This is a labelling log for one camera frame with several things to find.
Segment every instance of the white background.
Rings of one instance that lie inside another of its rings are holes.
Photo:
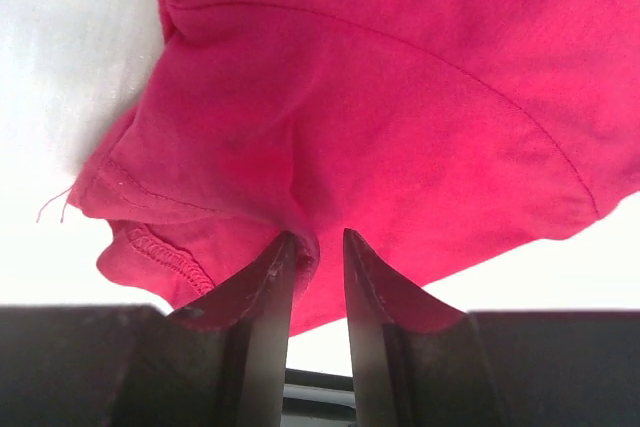
[[[105,222],[73,208],[82,161],[162,48],[155,0],[0,0],[0,303],[140,303],[95,259]],[[565,242],[540,241],[427,287],[461,309],[640,309],[640,195]],[[346,323],[291,339],[292,368],[350,375]]]

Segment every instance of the t-shirt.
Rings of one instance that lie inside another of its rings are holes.
[[[345,227],[425,285],[640,189],[640,0],[159,5],[70,202],[112,227],[100,271],[176,308],[289,230],[300,333],[345,314]]]

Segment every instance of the red fabric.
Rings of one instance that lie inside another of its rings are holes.
[[[344,315],[344,227],[424,285],[567,238],[640,188],[640,0],[160,0],[160,15],[164,54],[70,201],[113,227],[104,275],[175,307],[289,229],[307,255],[299,333]]]

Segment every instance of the red shirt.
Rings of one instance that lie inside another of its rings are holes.
[[[103,274],[174,307],[288,229],[300,333],[344,316],[344,227],[424,285],[639,190],[640,0],[159,1],[70,201],[113,228]]]

